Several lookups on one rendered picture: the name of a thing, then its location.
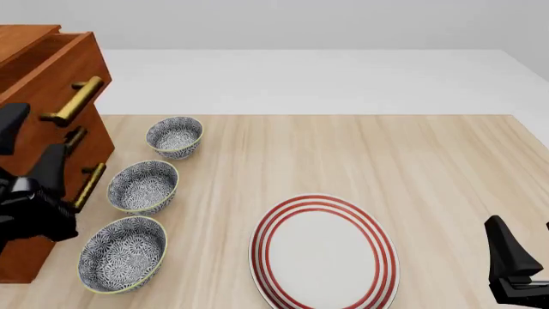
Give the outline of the white plate with red rings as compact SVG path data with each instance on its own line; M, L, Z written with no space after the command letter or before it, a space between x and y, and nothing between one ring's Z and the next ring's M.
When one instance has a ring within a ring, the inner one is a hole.
M400 280L395 245L376 218L321 193L268 210L250 235L248 259L272 309L389 309Z

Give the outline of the small blue patterned bowl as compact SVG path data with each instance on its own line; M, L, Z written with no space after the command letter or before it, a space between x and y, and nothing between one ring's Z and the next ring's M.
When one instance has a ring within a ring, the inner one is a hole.
M165 118L152 125L145 140L155 152L167 159L182 160L191 156L200 146L202 123L184 116Z

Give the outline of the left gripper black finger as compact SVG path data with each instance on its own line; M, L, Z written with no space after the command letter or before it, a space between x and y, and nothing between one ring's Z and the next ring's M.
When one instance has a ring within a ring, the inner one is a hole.
M54 197L64 197L66 193L64 184L66 156L67 147L64 143L51 144L46 147L26 176L35 179Z
M0 155L15 152L15 140L29 113L28 103L7 103L0 107Z

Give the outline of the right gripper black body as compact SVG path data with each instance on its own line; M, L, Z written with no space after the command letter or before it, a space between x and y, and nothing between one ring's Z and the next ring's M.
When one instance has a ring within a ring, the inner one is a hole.
M549 280L496 275L489 275L488 280L492 295L499 304L549 305Z

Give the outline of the wooden cabinet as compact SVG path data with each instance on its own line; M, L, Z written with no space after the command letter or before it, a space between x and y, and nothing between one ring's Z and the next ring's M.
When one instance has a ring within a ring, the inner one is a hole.
M0 25L0 68L53 34L62 33L58 25Z

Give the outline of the large blue patterned bowl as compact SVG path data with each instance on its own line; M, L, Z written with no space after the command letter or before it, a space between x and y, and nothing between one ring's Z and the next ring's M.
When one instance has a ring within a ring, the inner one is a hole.
M96 294L125 294L142 288L160 270L167 250L161 223L129 216L101 228L83 247L77 275Z

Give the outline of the medium blue patterned bowl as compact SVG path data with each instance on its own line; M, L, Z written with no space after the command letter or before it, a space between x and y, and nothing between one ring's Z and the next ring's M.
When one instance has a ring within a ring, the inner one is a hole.
M128 215L155 215L177 192L179 174L166 161L139 161L116 174L106 189L113 208Z

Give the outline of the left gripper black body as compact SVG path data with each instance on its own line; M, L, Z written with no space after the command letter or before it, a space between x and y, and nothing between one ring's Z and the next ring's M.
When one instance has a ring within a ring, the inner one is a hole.
M58 242L78 235L69 203L36 179L16 177L0 167L0 253L18 239L43 236Z

